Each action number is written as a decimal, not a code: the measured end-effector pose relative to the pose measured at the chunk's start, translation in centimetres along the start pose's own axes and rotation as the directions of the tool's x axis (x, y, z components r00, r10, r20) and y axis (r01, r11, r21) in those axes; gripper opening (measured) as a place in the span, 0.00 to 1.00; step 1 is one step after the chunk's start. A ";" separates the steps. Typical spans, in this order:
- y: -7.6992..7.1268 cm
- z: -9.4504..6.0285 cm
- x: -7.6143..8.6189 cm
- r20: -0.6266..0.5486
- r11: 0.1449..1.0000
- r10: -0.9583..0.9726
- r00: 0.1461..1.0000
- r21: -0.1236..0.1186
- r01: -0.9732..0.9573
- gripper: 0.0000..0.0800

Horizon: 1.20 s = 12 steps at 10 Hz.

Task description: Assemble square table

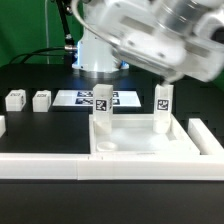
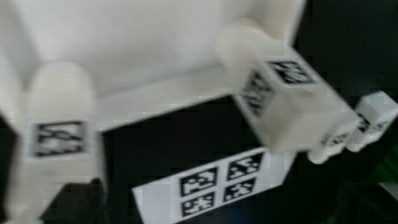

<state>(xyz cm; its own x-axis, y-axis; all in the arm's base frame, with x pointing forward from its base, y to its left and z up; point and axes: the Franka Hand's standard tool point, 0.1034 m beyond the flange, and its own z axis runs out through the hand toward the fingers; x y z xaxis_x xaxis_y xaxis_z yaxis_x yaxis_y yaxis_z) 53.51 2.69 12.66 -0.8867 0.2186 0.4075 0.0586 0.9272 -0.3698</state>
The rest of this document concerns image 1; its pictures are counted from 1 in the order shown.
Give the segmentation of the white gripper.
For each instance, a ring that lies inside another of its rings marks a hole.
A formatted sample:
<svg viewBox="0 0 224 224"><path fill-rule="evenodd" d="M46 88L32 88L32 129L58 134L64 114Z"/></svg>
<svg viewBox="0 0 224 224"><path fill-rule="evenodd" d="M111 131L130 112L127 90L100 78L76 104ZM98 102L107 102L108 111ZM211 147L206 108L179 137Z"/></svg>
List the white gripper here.
<svg viewBox="0 0 224 224"><path fill-rule="evenodd" d="M103 31L117 40L113 55L169 81L204 82L224 70L224 0L104 0Z"/></svg>

